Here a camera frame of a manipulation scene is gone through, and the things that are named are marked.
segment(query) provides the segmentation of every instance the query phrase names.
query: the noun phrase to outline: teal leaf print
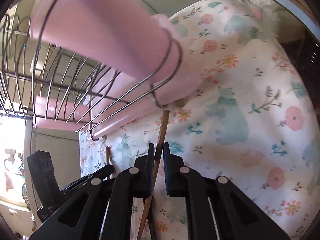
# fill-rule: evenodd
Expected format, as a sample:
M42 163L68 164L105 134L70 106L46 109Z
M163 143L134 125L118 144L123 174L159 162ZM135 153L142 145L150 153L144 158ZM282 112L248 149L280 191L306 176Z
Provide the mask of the teal leaf print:
M297 98L303 98L308 96L308 92L305 86L301 82L291 82L291 89L288 92L293 91Z
M258 28L252 27L251 30L250 30L250 38L251 39L256 39L256 38L258 38L258 35L259 35Z
M138 207L133 205L132 206L132 213L137 213L138 212Z
M195 6L192 7L191 13L189 13L188 15L184 15L182 21L183 21L184 19L188 19L189 16L194 15L196 12L202 12L201 6L199 6L199 7L195 7Z
M208 29L204 29L203 32L200 32L200 33L199 33L199 38L202 37L202 36L208 36L210 33L207 32L207 31L208 31Z
M178 142L169 142L170 152L172 154L183 153L183 146Z
M281 90L278 89L276 94L274 95L273 90L267 86L265 96L267 97L267 102L264 103L262 106L256 108L255 103L251 104L252 111L248 112L248 114L252 114L253 112L256 112L258 114L261 114L261 109L264 111L270 111L270 106L279 106L282 107L282 103L275 104L274 101L278 100L281 95Z
M208 4L208 7L210 8L215 8L216 6L218 6L219 4L221 4L220 2L211 2Z
M286 145L287 145L287 144L286 144L283 140L280 141L280 146L278 146L276 143L273 144L273 145L271 146L272 153L271 153L270 155L279 154L281 157L287 155L288 152L283 149L283 146L286 146Z
M95 164L94 167L95 167L96 169L99 169L100 166L101 166L101 163L100 163L100 160L98 160L97 164Z
M232 33L236 31L239 33L238 44L247 45L251 39L265 40L265 35L258 28L252 26L249 19L233 15L223 29L224 32Z
M179 219L179 222L182 224L182 225L186 225L187 224L187 218L185 216L182 216L180 219Z
M195 132L196 134L203 133L203 131L201 131L200 129L197 130L197 128L198 128L200 125L201 125L201 124L200 124L199 122L197 122L195 126L193 126L193 125L188 126L188 130L189 130L189 131L187 132L187 134L188 134L188 133L192 133L192 132Z

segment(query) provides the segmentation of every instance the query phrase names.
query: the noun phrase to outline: pink cup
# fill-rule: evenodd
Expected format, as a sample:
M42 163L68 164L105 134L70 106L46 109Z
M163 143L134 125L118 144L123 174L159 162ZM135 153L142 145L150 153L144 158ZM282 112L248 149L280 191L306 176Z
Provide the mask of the pink cup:
M41 0L31 14L30 36L38 38L53 0ZM58 0L42 40L103 62L142 80L156 70L167 53L169 37L132 0ZM162 68L148 82L168 77L177 65L174 44Z
M181 41L182 38L179 36L177 31L172 27L169 19L164 15L156 15L154 16L157 23L162 27L167 29L171 35L176 38L178 41ZM200 84L200 70L199 61L194 55L190 55L188 53L188 48L183 48L183 62L179 68L179 71L173 76L173 78L164 86L160 87L155 91L156 99L161 106L167 105L177 99L183 98L189 95L192 91L194 91ZM106 84L113 76L114 71L109 71L107 73L101 73L103 77L93 88L94 92L99 92L99 89ZM125 73L121 73L109 91L108 95L111 97L118 98L130 88L132 88L137 81L128 76ZM131 93L123 98L126 101L132 101L141 94L145 93L150 89L150 85L147 83L143 83L141 86L137 87ZM95 98L92 101L92 105L98 100ZM92 118L98 115L101 111L106 109L113 100L103 99L101 100L93 109L92 109ZM104 111L101 115L99 115L94 122L98 123L103 121L105 118L113 114L115 111L125 106L124 103L118 102L113 105L108 110ZM155 110L159 109L155 102L152 101L151 95L147 95L145 98L140 99L139 101L133 103L126 109L120 111L118 114L110 117L106 121L102 122L100 125L95 127L93 131L93 137L99 138L105 134L112 132L113 130L125 125L126 123L131 122L136 118L143 117L144 115L151 113Z
M45 116L45 111L46 111L46 103L47 103L47 98L44 97L40 97L37 96L36 97L36 103L35 103L35 113L37 115L42 115ZM49 99L49 105L48 105L48 117L54 117L54 112L55 109L57 107L57 111L59 109L59 106L61 104L61 101L58 100L57 106L56 106L56 100L53 98ZM69 115L72 113L73 108L74 108L74 104L71 102L67 102L67 107L66 107L66 115L64 114L64 110L65 110L65 106L66 103L64 102L62 104L62 108L60 113L58 114L58 118L60 119L66 119L69 117ZM83 105L79 105L75 111L75 114L72 115L72 117L70 118L69 122L65 122L65 121L61 121L61 120L57 120L56 122L53 119L45 119L42 117L36 117L36 122L35 122L35 118L33 118L33 126L37 126L40 128L48 128L48 129L56 129L56 130L68 130L68 131L75 131L80 129L84 123L79 123L79 124L75 124L72 121L78 121L83 115L84 113L89 109L89 107L87 106L83 106ZM89 121L89 114L86 114L84 116L84 118L82 119L82 121L84 122L88 122Z

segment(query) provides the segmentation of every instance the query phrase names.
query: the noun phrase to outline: pink plastic cup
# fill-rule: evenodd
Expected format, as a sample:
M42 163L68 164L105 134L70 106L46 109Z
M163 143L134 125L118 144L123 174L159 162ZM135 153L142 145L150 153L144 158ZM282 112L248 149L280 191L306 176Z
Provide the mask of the pink plastic cup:
M31 14L30 36L38 38L53 0L41 0ZM103 62L142 80L156 70L169 48L169 37L132 0L58 0L42 40ZM177 65L172 46L162 68L148 82L159 82Z
M40 97L40 96L36 97L35 113L37 115L45 116L46 103L47 103L47 98ZM61 101L58 100L57 108L59 108L60 104L61 104ZM68 118L69 115L73 111L74 104L71 102L67 102L66 115L65 115L64 114L65 106L66 106L66 103L64 102L62 104L61 111L58 114L58 118L60 118L60 119ZM53 98L50 98L47 116L54 117L55 109L56 109L56 100ZM75 130L80 129L84 125L84 123L75 124L72 121L78 121L88 109L89 109L89 107L87 107L87 106L79 105L75 111L75 114L72 115L72 117L70 118L70 121L67 123L62 120L57 120L55 122L53 119L46 120L45 118L42 118L42 117L36 117L36 122L35 122L35 118L33 118L33 126L34 127L37 126L40 128L56 129L56 130L75 131ZM84 122L89 121L89 113L84 116L82 121L84 121Z

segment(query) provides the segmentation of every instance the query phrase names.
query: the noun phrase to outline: stainless steel wire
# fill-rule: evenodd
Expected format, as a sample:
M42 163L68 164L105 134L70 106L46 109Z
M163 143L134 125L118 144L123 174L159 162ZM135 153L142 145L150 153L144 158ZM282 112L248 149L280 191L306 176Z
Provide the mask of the stainless steel wire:
M10 18L9 15L4 16L4 24L0 26L0 32L3 32L2 65L0 70L0 114L10 117L33 119L34 126L36 126L37 118L54 120L56 122L63 121L81 124L82 127L76 130L76 132L84 129L85 132L90 132L92 140L96 141L98 138L94 138L92 132L94 128L145 96L151 94L152 101L158 107L162 107L156 99L155 91L169 82L179 70L183 56L179 42L173 39L170 33L164 29L165 33L168 35L169 46L160 65L150 75L140 82L137 82L136 85L123 95L117 98L112 97L109 95L110 90L117 82L117 77L121 74L121 71L112 69L110 66L103 63L96 63L95 65L92 61L88 63L88 58L84 58L75 52L58 48L54 44L46 44L41 41L46 23L48 22L49 16L57 1L58 0L54 0L52 2L45 15L35 50L30 50L28 48L29 43L32 41L29 39L30 18L20 20L17 15L14 15L12 18ZM28 26L27 28L22 29L21 23L26 20L28 20ZM39 61L42 44L45 48L45 59L43 63L42 61ZM158 85L154 86L153 84L149 84L150 89L136 97L134 100L125 100L129 93L141 86L161 69L169 57L173 44L177 44L180 50L180 58L175 70ZM14 48L13 56L10 53L11 47ZM80 73L87 73L87 67L90 68L90 73L85 74L85 77L81 79ZM97 89L98 82L111 70L114 71L111 79ZM44 115L38 114L35 109L36 96L46 98ZM103 99L110 99L113 102L92 117L92 110ZM51 102L51 100L54 100L55 102L53 116L49 116L48 114L49 102ZM103 120L99 122L95 121L106 110L119 102L124 103L125 105L123 106L122 104L121 108ZM67 113L67 103L73 104L71 113ZM76 119L75 113L81 104L87 105L89 109L86 110L80 118ZM87 115L89 115L89 121L84 121L84 118Z

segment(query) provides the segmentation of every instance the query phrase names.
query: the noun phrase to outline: metal frame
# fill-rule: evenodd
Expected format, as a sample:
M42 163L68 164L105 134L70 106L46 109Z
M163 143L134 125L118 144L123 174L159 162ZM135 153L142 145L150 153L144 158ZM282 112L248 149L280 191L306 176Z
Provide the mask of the metal frame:
M181 47L181 45L179 44L179 42L177 40L173 39L171 34L165 29L164 30L167 33L168 39L170 42L169 42L168 49L166 51L166 54L164 55L164 58L163 58L161 64L158 66L158 68L156 68L156 70L153 71L153 73L148 75L142 81L138 82L135 86L133 86L131 89L129 89L127 92L125 92L119 98L114 98L114 97L108 96L109 91L111 90L112 86L116 82L117 76L121 73L118 70L114 70L114 75L113 75L112 79L109 82L107 82L107 84L105 84L100 89L100 91L98 93L93 91L93 88L98 83L98 81L102 78L102 76L105 75L108 71L112 71L111 67L107 67L105 64L102 64L102 63L98 63L93 68L90 75L86 78L86 80L84 82L82 82L80 87L78 85L76 85L77 81L78 81L77 77L78 77L81 69L85 65L86 61L88 60L88 58L83 59L83 57L80 57L80 59L78 60L76 70L71 77L71 82L69 84L64 83L67 71L68 71L71 63L75 61L76 53L74 53L73 56L70 57L69 63L65 66L65 71L62 76L62 81L56 82L55 77L57 75L57 68L58 68L58 66L60 66L59 64L60 64L60 60L61 60L62 55L64 55L64 49L59 49L52 64L49 65L48 61L49 61L50 56L52 54L50 52L52 52L52 50L54 49L54 45L52 45L52 44L50 45L50 47L48 49L45 63L44 63L44 67L42 69L42 73L40 76L36 76L36 64L38 62L39 53L40 53L41 37L44 32L44 28L46 26L46 23L48 21L50 13L52 12L52 9L54 8L57 1L58 0L54 0L52 2L52 4L51 4L51 6L45 16L45 20L43 22L43 25L42 25L42 28L41 28L41 31L39 34L39 40L37 42L35 55L33 58L33 68L32 68L33 71L31 73L31 75L26 74L26 71L25 71L26 70L25 56L26 56L27 42L28 42L28 38L29 38L30 18L26 18L26 19L23 19L22 21L20 21L19 17L15 15L14 18L16 19L17 24L12 29L9 29L10 21L14 20L14 19L10 19L8 15L4 16L4 25L0 27L0 31L3 30L3 35L2 35L2 46L3 46L2 47L2 55L3 56L2 56L2 64L1 64L1 69L0 69L0 85L1 85L0 86L0 114L23 118L23 119L33 119L35 126L36 126L36 118L44 118L45 120L52 119L54 121L74 122L76 124L80 123L80 124L83 124L83 126L81 127L81 129L76 130L76 132L79 132L80 130L87 127L85 132L90 132L92 140L97 141L98 138L93 138L93 135L92 135L92 130L95 127L102 124L104 121L108 120L110 117L114 116L115 114L118 114L120 111L124 110L128 106L134 104L138 100L144 98L145 96L151 94L152 101L158 107L162 107L159 105L159 103L156 99L155 91L157 89L159 89L160 87L164 86L167 82L169 82L173 78L173 76L177 73L177 71L180 67L181 61L182 61L182 47ZM25 33L25 32L21 32L19 30L19 27L20 27L20 24L26 20L28 20L28 31ZM20 49L17 48L18 36L25 37L25 41ZM8 62L9 62L8 59L10 58L10 54L8 51L12 46L10 43L12 42L13 38L15 38L14 44L13 44L14 45L14 58L13 58L14 64L13 64L13 66L10 66L10 65L8 65ZM153 86L151 84L150 89L148 91L141 94L140 96L138 96L134 100L132 100L132 101L124 100L124 97L126 95L128 95L134 89L136 89L137 87L142 85L144 82L146 82L150 77L155 75L160 70L160 68L164 65L164 63L166 62L166 60L171 52L171 48L172 48L173 43L177 44L177 46L180 50L180 58L179 58L179 61L177 63L175 70L164 81L157 84L156 86ZM23 71L22 72L18 70L18 66L19 66L20 61L23 62ZM15 81L13 98L10 98L11 95L8 91L11 80ZM25 89L26 82L31 83L31 97L30 97L30 95L25 94L24 89ZM36 88L39 85L40 85L40 94L37 94ZM58 90L58 95L56 97L54 117L50 117L50 116L48 116L48 106L49 106L49 99L52 98L51 92L53 89ZM45 115L39 115L36 113L36 110L35 110L35 97L37 95L45 96L46 92L47 92L47 94L46 94L47 100L46 100ZM61 103L58 105L60 92L62 92L61 94L63 94L63 99L62 99ZM15 105L14 101L15 101L16 96L19 99L19 106L14 106ZM22 103L23 98L25 98L25 97L27 97L27 98L30 97L29 104L27 106L24 106ZM94 98L98 98L98 100L92 104L92 100ZM110 104L108 107L106 107L104 110L102 110L96 116L91 117L91 110L103 99L111 99L111 100L113 100L113 103ZM85 100L86 100L86 104L89 105L89 110L79 120L75 120L75 118L74 118L75 111L77 110L79 105L81 105L85 102ZM63 118L59 118L58 116L59 116L60 112L63 111L63 104L65 102L70 102L70 101L74 104L73 111L71 112L71 114L69 116L67 116L66 115L67 104L65 104ZM94 122L94 120L98 116L100 116L104 111L108 110L110 107L114 106L118 102L125 103L126 105L121 107L119 110L115 111L114 113L112 113L111 115L109 115L108 117L103 119L102 121L100 121L98 123ZM89 120L89 122L84 122L83 118L88 113L89 113L90 120Z

